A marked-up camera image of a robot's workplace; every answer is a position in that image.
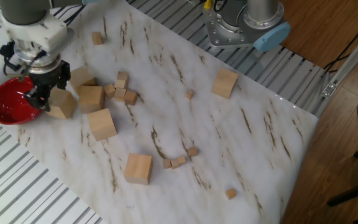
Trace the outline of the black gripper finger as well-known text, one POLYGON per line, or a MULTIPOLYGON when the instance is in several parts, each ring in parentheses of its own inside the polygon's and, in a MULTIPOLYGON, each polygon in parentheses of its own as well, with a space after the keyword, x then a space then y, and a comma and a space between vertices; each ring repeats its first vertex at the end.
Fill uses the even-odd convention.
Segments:
POLYGON ((47 85, 34 85, 29 91, 23 94, 28 104, 37 110, 50 111, 48 99, 50 97, 51 88, 47 85))
POLYGON ((70 64, 67 62, 61 62, 60 68, 61 71, 57 82, 57 88, 65 90, 67 86, 67 81, 71 79, 70 64))

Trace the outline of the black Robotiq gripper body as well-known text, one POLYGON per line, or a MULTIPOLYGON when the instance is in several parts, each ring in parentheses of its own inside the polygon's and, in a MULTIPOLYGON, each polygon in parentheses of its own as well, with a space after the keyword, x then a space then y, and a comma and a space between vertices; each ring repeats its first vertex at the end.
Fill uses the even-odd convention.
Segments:
POLYGON ((47 85, 49 86, 51 89, 53 89, 54 87, 57 87, 57 82, 60 76, 60 64, 59 66, 52 70, 51 72, 47 72, 47 73, 43 73, 43 74, 35 74, 35 73, 31 73, 29 75, 30 79, 32 80, 33 85, 47 85))

